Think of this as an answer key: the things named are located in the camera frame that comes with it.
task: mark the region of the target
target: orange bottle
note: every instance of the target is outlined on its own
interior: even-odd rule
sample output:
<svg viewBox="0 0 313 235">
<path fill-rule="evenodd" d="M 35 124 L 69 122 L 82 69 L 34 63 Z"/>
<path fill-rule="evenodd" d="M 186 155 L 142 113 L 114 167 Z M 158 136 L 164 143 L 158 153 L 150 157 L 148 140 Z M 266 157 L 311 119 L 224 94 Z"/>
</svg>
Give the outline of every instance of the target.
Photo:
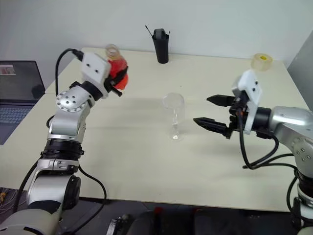
<svg viewBox="0 0 313 235">
<path fill-rule="evenodd" d="M 111 64 L 111 71 L 110 75 L 115 78 L 116 74 L 127 67 L 127 61 L 124 57 L 120 54 L 119 49 L 116 45 L 109 44 L 105 47 L 106 55 L 108 57 L 108 62 Z M 115 88 L 119 90 L 125 89 L 128 83 L 128 75 L 126 74 L 123 80 L 118 83 Z"/>
</svg>

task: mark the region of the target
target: black cable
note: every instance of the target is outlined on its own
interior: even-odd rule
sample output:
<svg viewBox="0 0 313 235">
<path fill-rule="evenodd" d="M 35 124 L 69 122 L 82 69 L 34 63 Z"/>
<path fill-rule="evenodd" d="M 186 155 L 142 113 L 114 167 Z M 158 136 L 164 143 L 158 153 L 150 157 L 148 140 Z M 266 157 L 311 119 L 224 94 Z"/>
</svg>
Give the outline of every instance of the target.
<svg viewBox="0 0 313 235">
<path fill-rule="evenodd" d="M 290 183 L 288 190 L 287 190 L 287 195 L 286 195 L 286 202 L 287 202 L 287 207 L 289 209 L 289 211 L 297 218 L 302 219 L 303 221 L 309 222 L 309 223 L 313 223 L 313 219 L 308 219 L 306 217 L 303 217 L 302 215 L 300 215 L 299 213 L 296 213 L 293 208 L 291 207 L 291 203 L 290 203 L 290 195 L 291 195 L 291 190 L 292 187 L 294 185 L 294 183 L 297 181 L 297 170 L 294 171 L 295 177 L 293 178 L 292 182 Z"/>
<path fill-rule="evenodd" d="M 288 166 L 291 167 L 294 170 L 298 170 L 298 168 L 294 165 L 288 164 L 288 163 L 268 163 L 268 164 L 262 164 L 262 166 L 271 166 L 271 165 L 283 165 L 283 166 Z"/>
<path fill-rule="evenodd" d="M 63 234 L 65 235 L 72 235 L 72 234 L 75 234 L 77 231 L 79 231 L 82 227 L 84 227 L 86 224 L 88 224 L 93 218 L 96 217 L 97 214 L 99 214 L 99 212 L 103 209 L 103 207 L 105 206 L 106 202 L 107 202 L 107 191 L 106 191 L 106 188 L 104 187 L 104 185 L 101 183 L 100 180 L 98 180 L 97 178 L 87 174 L 86 172 L 84 172 L 84 170 L 81 168 L 81 166 L 79 165 L 78 166 L 78 169 L 80 170 L 80 172 L 87 176 L 88 178 L 94 180 L 95 182 L 97 182 L 102 190 L 103 190 L 103 194 L 104 194 L 104 198 L 103 198 L 103 203 L 101 204 L 100 208 L 89 218 L 87 219 L 84 223 L 82 223 L 79 227 L 77 227 L 75 230 L 71 231 L 71 232 L 64 232 Z"/>
<path fill-rule="evenodd" d="M 256 166 L 256 168 L 260 168 L 260 167 L 262 167 L 263 165 L 268 164 L 268 163 L 270 163 L 270 162 L 272 162 L 272 161 L 274 161 L 274 160 L 277 160 L 277 159 L 283 158 L 283 157 L 288 157 L 288 156 L 293 156 L 293 154 L 292 154 L 292 153 L 285 153 L 285 154 L 277 155 L 277 156 L 272 157 L 271 159 L 269 159 L 269 160 L 267 160 L 267 161 L 265 161 L 265 162 L 262 162 L 261 164 L 258 164 L 258 165 Z"/>
<path fill-rule="evenodd" d="M 262 157 L 262 158 L 260 158 L 260 159 L 258 159 L 258 160 L 256 160 L 256 161 L 254 161 L 254 162 L 252 162 L 251 165 L 257 165 L 258 163 L 265 161 L 266 159 L 268 159 L 268 158 L 270 158 L 271 156 L 273 156 L 274 153 L 276 153 L 276 151 L 277 151 L 277 149 L 278 149 L 278 146 L 279 146 L 279 141 L 278 141 L 278 139 L 277 139 L 277 137 L 276 137 L 275 135 L 272 135 L 272 134 L 271 134 L 270 136 L 271 136 L 272 139 L 274 139 L 274 141 L 275 141 L 275 146 L 274 146 L 274 148 L 273 148 L 268 154 L 266 154 L 264 157 Z"/>
<path fill-rule="evenodd" d="M 46 125 L 48 128 L 50 128 L 50 121 L 51 121 L 51 119 L 53 119 L 53 118 L 54 118 L 54 115 L 51 116 L 51 117 L 49 117 L 49 119 L 48 119 L 47 122 L 45 123 L 45 125 Z"/>
<path fill-rule="evenodd" d="M 54 76 L 55 76 L 55 96 L 57 96 L 59 94 L 59 84 L 58 84 L 58 73 L 59 73 L 59 64 L 60 61 L 62 59 L 62 57 L 68 53 L 69 51 L 74 51 L 74 49 L 71 48 L 67 48 L 66 50 L 64 50 L 60 55 L 59 58 L 57 60 L 57 63 L 55 64 L 55 72 L 54 72 Z"/>
<path fill-rule="evenodd" d="M 243 117 L 242 117 L 242 110 L 238 109 L 238 124 L 239 124 L 239 139 L 240 139 L 240 150 L 241 150 L 241 154 L 243 156 L 244 162 L 246 164 L 246 166 L 251 169 L 254 170 L 255 167 L 252 166 L 248 160 L 248 157 L 246 155 L 246 148 L 245 148 L 245 141 L 244 141 L 244 124 L 243 124 Z"/>
<path fill-rule="evenodd" d="M 286 163 L 271 163 L 271 161 L 274 161 L 278 158 L 281 157 L 285 157 L 285 156 L 290 156 L 292 154 L 283 154 L 283 155 L 278 155 L 276 157 L 273 157 L 272 159 L 269 159 L 268 161 L 265 161 L 263 163 L 260 163 L 266 159 L 268 159 L 269 157 L 271 157 L 277 150 L 279 142 L 278 139 L 272 135 L 272 138 L 275 140 L 275 147 L 272 149 L 272 151 L 270 151 L 268 154 L 266 154 L 264 157 L 250 163 L 248 160 L 248 157 L 246 155 L 246 148 L 245 148 L 245 141 L 244 141 L 244 124 L 243 124 L 243 117 L 242 117 L 242 110 L 238 109 L 238 124 L 239 124 L 239 139 L 240 139 L 240 149 L 241 149 L 241 153 L 245 162 L 245 166 L 243 166 L 243 168 L 249 168 L 251 170 L 255 170 L 257 168 L 260 168 L 262 166 L 274 166 L 274 165 L 283 165 L 283 166 L 288 166 L 291 167 L 293 169 L 297 169 L 295 166 L 291 165 L 291 164 L 286 164 Z"/>
<path fill-rule="evenodd" d="M 17 212 L 18 211 L 18 207 L 19 207 L 19 202 L 20 202 L 20 199 L 21 199 L 21 196 L 22 196 L 22 193 L 23 193 L 23 190 L 24 190 L 24 187 L 31 175 L 31 173 L 33 173 L 34 169 L 36 168 L 37 166 L 37 162 L 38 160 L 33 164 L 33 166 L 30 168 L 30 170 L 28 171 L 28 173 L 25 175 L 22 183 L 21 183 L 21 186 L 18 190 L 18 194 L 15 198 L 15 202 L 14 202 L 14 206 L 13 206 L 13 213 Z"/>
</svg>

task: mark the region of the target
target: robotic arm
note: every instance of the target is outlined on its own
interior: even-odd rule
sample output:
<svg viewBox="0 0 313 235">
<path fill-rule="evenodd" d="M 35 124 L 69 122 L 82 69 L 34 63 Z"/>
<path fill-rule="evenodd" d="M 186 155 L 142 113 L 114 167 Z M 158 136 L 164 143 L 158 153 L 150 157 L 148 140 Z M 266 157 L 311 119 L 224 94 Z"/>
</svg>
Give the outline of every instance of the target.
<svg viewBox="0 0 313 235">
<path fill-rule="evenodd" d="M 0 235 L 52 235 L 62 212 L 78 202 L 80 178 L 74 173 L 84 154 L 81 143 L 86 117 L 95 102 L 107 98 L 110 91 L 122 95 L 114 86 L 127 72 L 126 68 L 110 77 L 110 63 L 94 53 L 85 53 L 81 60 L 83 83 L 73 83 L 56 97 L 58 109 L 27 192 L 28 207 L 7 218 L 0 225 Z"/>
<path fill-rule="evenodd" d="M 258 107 L 262 90 L 252 70 L 243 73 L 234 83 L 232 91 L 235 96 L 214 95 L 207 99 L 219 106 L 230 106 L 228 127 L 206 117 L 195 118 L 194 121 L 204 129 L 220 133 L 227 139 L 233 131 L 240 131 L 240 126 L 243 125 L 243 133 L 250 134 L 252 130 L 258 137 L 273 138 L 275 142 L 289 148 L 295 157 L 295 175 L 299 180 L 298 197 L 294 199 L 293 208 L 290 206 L 290 209 L 294 222 L 303 228 L 299 235 L 313 234 L 313 227 L 310 227 L 313 222 L 313 113 L 295 107 Z M 257 163 L 262 164 L 276 150 L 277 148 Z M 260 164 L 248 163 L 245 168 L 256 169 Z"/>
</svg>

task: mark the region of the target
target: laptop screen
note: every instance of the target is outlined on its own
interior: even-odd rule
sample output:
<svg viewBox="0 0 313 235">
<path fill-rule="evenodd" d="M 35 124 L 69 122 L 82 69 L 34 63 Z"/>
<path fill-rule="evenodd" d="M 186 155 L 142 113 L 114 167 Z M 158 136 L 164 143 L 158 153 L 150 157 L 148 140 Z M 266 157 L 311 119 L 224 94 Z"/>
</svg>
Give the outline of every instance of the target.
<svg viewBox="0 0 313 235">
<path fill-rule="evenodd" d="M 0 61 L 0 101 L 36 103 L 44 93 L 35 61 Z"/>
</svg>

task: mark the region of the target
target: laptop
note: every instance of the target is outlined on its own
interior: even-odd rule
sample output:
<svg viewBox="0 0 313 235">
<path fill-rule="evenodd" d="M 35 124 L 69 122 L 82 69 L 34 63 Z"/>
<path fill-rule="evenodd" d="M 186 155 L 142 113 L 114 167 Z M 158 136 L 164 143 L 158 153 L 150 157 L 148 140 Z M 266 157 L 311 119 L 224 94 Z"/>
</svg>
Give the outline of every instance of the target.
<svg viewBox="0 0 313 235">
<path fill-rule="evenodd" d="M 36 61 L 0 61 L 0 145 L 44 94 Z"/>
</svg>

